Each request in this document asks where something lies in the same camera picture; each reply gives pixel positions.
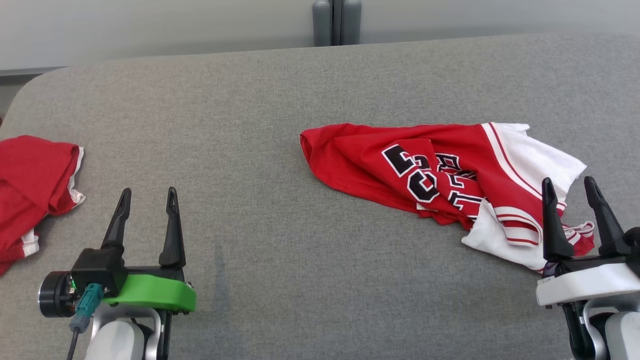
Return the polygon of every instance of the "white panel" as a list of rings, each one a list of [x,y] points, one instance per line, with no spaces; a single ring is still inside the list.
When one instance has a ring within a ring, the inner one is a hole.
[[[640,35],[638,0],[362,0],[360,42],[542,31]]]
[[[312,1],[0,0],[0,71],[313,45]]]

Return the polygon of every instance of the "green plastic part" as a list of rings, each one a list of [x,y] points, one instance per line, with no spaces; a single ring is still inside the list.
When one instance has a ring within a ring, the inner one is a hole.
[[[189,285],[153,275],[127,276],[120,295],[102,301],[170,311],[196,310],[196,292]]]

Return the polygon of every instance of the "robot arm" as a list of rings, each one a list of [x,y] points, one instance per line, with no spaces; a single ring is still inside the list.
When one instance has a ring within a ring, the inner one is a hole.
[[[186,258],[177,192],[169,188],[169,219],[159,266],[124,265],[124,225],[130,207],[131,190],[126,188],[100,249],[84,249],[71,271],[52,272],[40,286],[38,305],[44,316],[74,317],[68,359],[73,357],[78,333],[86,330],[92,315],[86,360],[167,359],[172,316],[195,310],[196,295],[182,271]],[[94,301],[96,293],[98,303],[87,306],[86,313],[83,304]],[[137,318],[151,319],[153,329],[138,324]]]
[[[584,180],[602,245],[598,256],[573,257],[556,211],[549,178],[542,183],[544,257],[538,304],[561,306],[576,360],[629,360],[640,357],[640,228],[623,232],[595,180]]]

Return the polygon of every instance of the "gray table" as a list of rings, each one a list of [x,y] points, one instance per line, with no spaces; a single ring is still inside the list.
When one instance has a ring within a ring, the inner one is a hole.
[[[68,319],[40,316],[40,281],[96,247],[133,190],[128,265],[153,265],[166,189],[180,197],[198,311],[174,319],[172,359],[570,357],[537,275],[460,243],[458,225],[335,192],[298,135],[374,126],[525,122],[580,158],[624,228],[640,224],[640,40],[530,35],[138,58],[27,84],[0,138],[78,143],[84,204],[39,227],[41,251],[0,277],[3,359],[61,359]],[[581,179],[566,221],[592,220]],[[84,335],[78,359],[87,346]]]

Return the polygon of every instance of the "floor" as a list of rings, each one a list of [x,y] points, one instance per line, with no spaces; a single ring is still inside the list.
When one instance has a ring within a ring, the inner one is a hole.
[[[15,94],[36,75],[3,76],[0,77],[0,125],[9,110]]]

